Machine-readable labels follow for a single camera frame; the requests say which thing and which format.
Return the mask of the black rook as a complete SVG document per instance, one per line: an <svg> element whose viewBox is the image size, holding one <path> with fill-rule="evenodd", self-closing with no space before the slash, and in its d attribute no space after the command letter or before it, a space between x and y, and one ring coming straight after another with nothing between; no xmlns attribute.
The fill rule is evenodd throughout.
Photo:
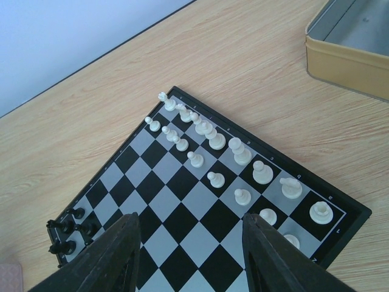
<svg viewBox="0 0 389 292"><path fill-rule="evenodd" d="M63 222L58 222L55 220L49 220L46 223L46 227L48 229L55 229L57 228L60 232L64 234L71 234L74 231L75 224L71 220L66 220Z"/></svg>

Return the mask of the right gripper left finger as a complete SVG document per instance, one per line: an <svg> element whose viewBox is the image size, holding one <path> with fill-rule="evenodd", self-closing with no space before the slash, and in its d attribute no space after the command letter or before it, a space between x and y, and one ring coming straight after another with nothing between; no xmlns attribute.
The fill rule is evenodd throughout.
<svg viewBox="0 0 389 292"><path fill-rule="evenodd" d="M136 212L117 220L70 263L31 291L135 291L140 259Z"/></svg>

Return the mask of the black pawn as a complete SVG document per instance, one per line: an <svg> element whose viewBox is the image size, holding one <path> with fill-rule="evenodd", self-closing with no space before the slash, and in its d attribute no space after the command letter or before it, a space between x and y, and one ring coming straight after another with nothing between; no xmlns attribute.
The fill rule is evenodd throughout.
<svg viewBox="0 0 389 292"><path fill-rule="evenodd" d="M75 219L82 219L85 215L85 210L82 207L79 208L68 208L66 209L67 214L71 214L74 216Z"/></svg>
<svg viewBox="0 0 389 292"><path fill-rule="evenodd" d="M93 237L97 232L97 227L94 223L76 224L74 230L85 236Z"/></svg>

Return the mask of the black piece back rank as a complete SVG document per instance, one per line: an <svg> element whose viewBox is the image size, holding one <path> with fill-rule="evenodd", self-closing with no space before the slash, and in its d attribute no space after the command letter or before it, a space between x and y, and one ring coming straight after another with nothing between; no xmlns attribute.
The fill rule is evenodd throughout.
<svg viewBox="0 0 389 292"><path fill-rule="evenodd" d="M56 240L50 247L49 252L51 254L64 254L64 255L71 255L77 247L77 244L73 240L60 242L59 240Z"/></svg>

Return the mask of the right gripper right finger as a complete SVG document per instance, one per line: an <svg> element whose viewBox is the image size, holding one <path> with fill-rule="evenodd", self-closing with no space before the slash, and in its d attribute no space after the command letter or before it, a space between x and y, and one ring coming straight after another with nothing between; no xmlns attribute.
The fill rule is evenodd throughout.
<svg viewBox="0 0 389 292"><path fill-rule="evenodd" d="M249 291L354 290L307 258L257 214L243 216L242 243Z"/></svg>

